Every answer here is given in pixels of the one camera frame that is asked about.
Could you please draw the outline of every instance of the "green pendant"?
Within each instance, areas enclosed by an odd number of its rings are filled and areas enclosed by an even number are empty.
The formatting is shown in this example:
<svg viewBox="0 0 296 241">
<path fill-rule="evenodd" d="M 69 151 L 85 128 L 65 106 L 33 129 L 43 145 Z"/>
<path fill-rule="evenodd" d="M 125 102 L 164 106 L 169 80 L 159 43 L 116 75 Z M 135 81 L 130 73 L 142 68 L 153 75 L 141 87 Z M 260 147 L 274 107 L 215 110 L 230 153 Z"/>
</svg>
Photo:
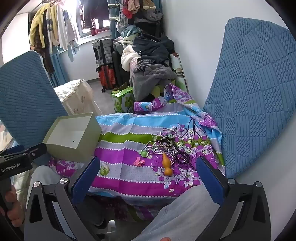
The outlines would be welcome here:
<svg viewBox="0 0 296 241">
<path fill-rule="evenodd" d="M 142 157 L 147 157 L 148 156 L 148 152 L 146 150 L 141 151 L 140 155 Z"/>
</svg>

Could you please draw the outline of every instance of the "gray floor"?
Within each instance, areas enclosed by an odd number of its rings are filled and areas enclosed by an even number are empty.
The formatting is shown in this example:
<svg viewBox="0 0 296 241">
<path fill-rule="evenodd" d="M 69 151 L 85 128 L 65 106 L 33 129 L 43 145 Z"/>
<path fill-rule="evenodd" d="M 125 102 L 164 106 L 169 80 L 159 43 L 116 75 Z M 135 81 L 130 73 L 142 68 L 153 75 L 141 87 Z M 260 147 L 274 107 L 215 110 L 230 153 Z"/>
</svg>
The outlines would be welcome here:
<svg viewBox="0 0 296 241">
<path fill-rule="evenodd" d="M 94 91 L 94 101 L 100 108 L 103 115 L 114 114 L 114 105 L 110 95 L 111 91 L 102 93 L 102 85 L 100 81 L 93 81 L 89 83 L 90 87 Z"/>
</svg>

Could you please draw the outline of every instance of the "blue chair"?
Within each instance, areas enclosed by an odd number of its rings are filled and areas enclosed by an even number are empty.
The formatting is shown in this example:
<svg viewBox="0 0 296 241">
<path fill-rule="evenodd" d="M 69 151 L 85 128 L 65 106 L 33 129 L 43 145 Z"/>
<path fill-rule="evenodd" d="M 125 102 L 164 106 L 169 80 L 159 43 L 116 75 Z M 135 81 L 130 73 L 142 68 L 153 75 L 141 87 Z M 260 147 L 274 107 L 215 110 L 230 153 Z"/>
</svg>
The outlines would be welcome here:
<svg viewBox="0 0 296 241">
<path fill-rule="evenodd" d="M 226 176 L 235 177 L 270 146 L 295 110 L 296 42 L 268 21 L 233 18 L 225 27 L 204 111 L 223 133 Z"/>
<path fill-rule="evenodd" d="M 38 53 L 29 51 L 0 68 L 0 118 L 19 145 L 39 144 L 56 118 L 65 115 Z M 35 163 L 47 165 L 49 158 Z"/>
</svg>

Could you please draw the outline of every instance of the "orange gourd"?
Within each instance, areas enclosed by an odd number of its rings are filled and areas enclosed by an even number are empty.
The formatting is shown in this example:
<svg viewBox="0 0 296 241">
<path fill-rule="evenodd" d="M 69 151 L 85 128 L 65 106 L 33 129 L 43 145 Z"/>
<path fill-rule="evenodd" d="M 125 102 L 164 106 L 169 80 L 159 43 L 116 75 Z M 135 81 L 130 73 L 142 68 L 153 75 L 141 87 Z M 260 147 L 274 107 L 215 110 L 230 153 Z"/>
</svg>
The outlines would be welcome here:
<svg viewBox="0 0 296 241">
<path fill-rule="evenodd" d="M 172 176 L 173 170 L 170 168 L 171 162 L 170 159 L 167 157 L 165 153 L 163 153 L 163 167 L 165 168 L 164 175 L 165 176 Z"/>
</svg>

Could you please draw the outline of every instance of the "window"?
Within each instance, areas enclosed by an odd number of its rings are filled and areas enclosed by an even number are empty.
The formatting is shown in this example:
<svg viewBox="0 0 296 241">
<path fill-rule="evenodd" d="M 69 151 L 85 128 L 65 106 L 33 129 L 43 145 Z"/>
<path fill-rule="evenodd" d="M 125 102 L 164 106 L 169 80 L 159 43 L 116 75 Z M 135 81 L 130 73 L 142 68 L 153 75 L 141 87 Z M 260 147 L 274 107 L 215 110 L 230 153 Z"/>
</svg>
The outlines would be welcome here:
<svg viewBox="0 0 296 241">
<path fill-rule="evenodd" d="M 97 33 L 110 29 L 110 21 L 108 20 L 103 20 L 103 26 L 101 28 L 97 19 L 94 20 L 94 23 L 96 25 Z M 83 21 L 80 19 L 80 16 L 77 17 L 77 26 L 81 38 L 91 35 L 90 29 L 83 29 Z"/>
</svg>

